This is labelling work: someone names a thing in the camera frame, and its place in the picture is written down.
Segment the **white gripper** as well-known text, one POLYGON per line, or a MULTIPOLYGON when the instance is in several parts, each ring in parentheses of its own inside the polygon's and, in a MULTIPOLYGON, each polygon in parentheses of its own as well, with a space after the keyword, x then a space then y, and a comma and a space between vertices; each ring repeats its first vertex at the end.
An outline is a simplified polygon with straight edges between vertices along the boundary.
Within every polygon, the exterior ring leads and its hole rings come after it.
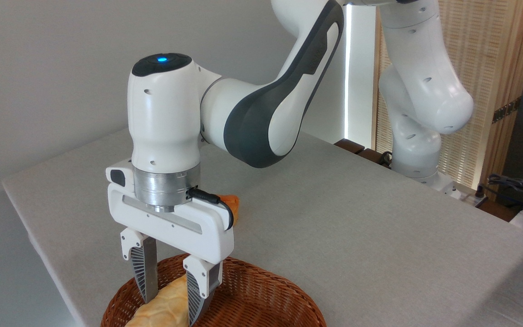
POLYGON ((106 168, 109 211, 123 225, 122 256, 130 261, 145 303, 158 293, 157 242, 189 255, 183 260, 187 276, 189 325, 192 327, 210 306, 222 284, 222 261, 234 250, 230 211, 203 199, 173 199, 151 204, 135 194, 133 166, 129 160, 106 168))

